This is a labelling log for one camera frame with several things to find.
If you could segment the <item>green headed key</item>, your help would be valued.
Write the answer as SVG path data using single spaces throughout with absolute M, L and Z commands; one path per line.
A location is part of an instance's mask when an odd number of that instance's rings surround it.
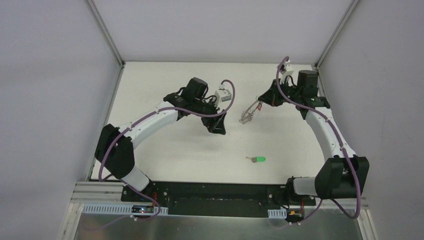
M 263 156 L 255 156 L 255 157 L 245 157 L 246 159 L 250 160 L 252 163 L 258 163 L 258 162 L 265 162 L 266 158 Z

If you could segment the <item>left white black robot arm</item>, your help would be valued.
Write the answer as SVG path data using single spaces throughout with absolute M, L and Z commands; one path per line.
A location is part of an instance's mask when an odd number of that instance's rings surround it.
M 94 152 L 100 162 L 98 180 L 104 181 L 106 169 L 111 177 L 133 187 L 133 195 L 140 202 L 149 201 L 153 195 L 151 179 L 136 166 L 135 149 L 160 129 L 189 115 L 200 117 L 209 133 L 225 135 L 225 117 L 235 100 L 235 85 L 222 80 L 214 94 L 207 96 L 208 90 L 207 82 L 193 77 L 141 118 L 120 126 L 104 126 Z

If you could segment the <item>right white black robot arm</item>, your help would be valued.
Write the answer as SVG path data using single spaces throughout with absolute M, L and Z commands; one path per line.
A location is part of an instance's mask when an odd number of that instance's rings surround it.
M 323 200 L 358 198 L 362 195 L 370 168 L 368 159 L 358 156 L 340 133 L 328 100 L 318 95 L 318 77 L 317 71 L 301 70 L 297 83 L 290 85 L 291 76 L 282 73 L 258 98 L 271 107 L 294 104 L 311 127 L 325 158 L 316 176 L 288 179 L 289 188 L 284 190 L 283 196 L 290 205 L 298 204 L 304 196 Z

